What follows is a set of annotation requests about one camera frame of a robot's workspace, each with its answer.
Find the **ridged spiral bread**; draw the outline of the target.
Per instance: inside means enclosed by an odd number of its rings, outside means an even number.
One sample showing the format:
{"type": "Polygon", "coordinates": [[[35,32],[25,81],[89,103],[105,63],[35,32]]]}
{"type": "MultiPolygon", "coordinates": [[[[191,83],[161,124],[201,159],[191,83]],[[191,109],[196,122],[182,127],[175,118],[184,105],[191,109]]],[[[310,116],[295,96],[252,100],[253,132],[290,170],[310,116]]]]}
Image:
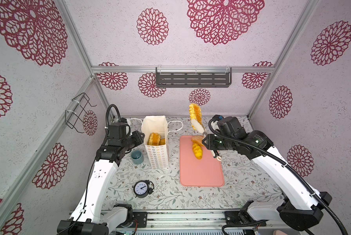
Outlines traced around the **ridged spiral bread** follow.
{"type": "Polygon", "coordinates": [[[149,146],[159,146],[161,142],[161,135],[158,133],[151,133],[148,139],[147,145],[149,146]]]}

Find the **small yellow bread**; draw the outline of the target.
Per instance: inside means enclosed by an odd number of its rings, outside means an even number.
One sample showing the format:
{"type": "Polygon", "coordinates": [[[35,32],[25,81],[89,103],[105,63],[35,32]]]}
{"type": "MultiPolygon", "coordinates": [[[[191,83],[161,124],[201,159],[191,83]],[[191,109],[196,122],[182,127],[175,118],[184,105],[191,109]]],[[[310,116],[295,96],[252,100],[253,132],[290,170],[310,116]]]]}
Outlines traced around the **small yellow bread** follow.
{"type": "Polygon", "coordinates": [[[166,139],[165,138],[161,139],[160,142],[159,142],[159,145],[160,146],[166,145],[166,139]]]}

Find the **white paper bag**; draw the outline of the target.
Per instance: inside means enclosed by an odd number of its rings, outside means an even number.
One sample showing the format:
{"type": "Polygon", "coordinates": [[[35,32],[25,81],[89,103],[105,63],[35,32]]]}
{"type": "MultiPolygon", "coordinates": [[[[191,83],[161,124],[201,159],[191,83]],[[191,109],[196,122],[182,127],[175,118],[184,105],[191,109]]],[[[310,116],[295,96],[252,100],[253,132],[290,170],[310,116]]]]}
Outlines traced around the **white paper bag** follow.
{"type": "Polygon", "coordinates": [[[141,132],[145,134],[144,146],[152,169],[167,169],[169,168],[169,144],[168,135],[172,132],[177,132],[183,128],[181,121],[168,122],[165,116],[146,116],[141,120],[141,132]],[[181,127],[178,130],[170,130],[169,124],[179,123],[181,127]],[[166,145],[149,146],[147,145],[151,133],[158,133],[161,138],[166,139],[166,145]]]}

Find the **corn-like yellow bread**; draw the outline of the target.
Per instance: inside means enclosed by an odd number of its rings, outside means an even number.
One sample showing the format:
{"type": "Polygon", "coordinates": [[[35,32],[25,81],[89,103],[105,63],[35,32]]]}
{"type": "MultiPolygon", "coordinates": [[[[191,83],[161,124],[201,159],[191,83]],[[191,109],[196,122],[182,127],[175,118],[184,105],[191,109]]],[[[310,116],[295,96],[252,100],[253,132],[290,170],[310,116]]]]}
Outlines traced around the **corn-like yellow bread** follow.
{"type": "Polygon", "coordinates": [[[202,124],[202,111],[197,104],[191,103],[189,105],[189,114],[191,120],[196,120],[199,124],[202,124]]]}

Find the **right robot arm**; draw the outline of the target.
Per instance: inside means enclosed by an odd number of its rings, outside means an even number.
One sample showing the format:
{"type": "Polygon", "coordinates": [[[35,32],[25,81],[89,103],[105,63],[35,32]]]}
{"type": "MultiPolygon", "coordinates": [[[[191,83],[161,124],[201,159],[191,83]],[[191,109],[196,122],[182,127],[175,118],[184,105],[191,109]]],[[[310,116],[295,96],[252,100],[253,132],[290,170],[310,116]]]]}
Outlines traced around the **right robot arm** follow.
{"type": "Polygon", "coordinates": [[[273,142],[261,131],[246,132],[236,117],[215,115],[208,123],[211,133],[191,116],[192,126],[202,134],[203,145],[219,158],[219,150],[233,150],[260,166],[282,190],[284,199],[275,205],[250,201],[240,211],[241,225],[257,225],[269,220],[281,220],[297,231],[308,232],[320,223],[324,212],[332,218],[332,197],[314,189],[281,156],[273,142]]]}

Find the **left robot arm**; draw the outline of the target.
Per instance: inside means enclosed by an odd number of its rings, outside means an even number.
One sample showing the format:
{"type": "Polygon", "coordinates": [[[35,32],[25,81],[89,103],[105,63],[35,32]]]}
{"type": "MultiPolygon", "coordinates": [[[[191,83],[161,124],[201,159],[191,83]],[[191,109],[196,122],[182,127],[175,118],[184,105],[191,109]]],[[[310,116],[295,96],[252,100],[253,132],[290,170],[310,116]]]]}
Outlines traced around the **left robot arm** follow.
{"type": "Polygon", "coordinates": [[[119,226],[131,226],[134,217],[131,205],[119,204],[101,215],[104,195],[126,153],[144,143],[145,134],[131,131],[129,124],[108,125],[102,145],[88,174],[85,192],[67,220],[60,221],[59,235],[108,235],[119,226]]]}

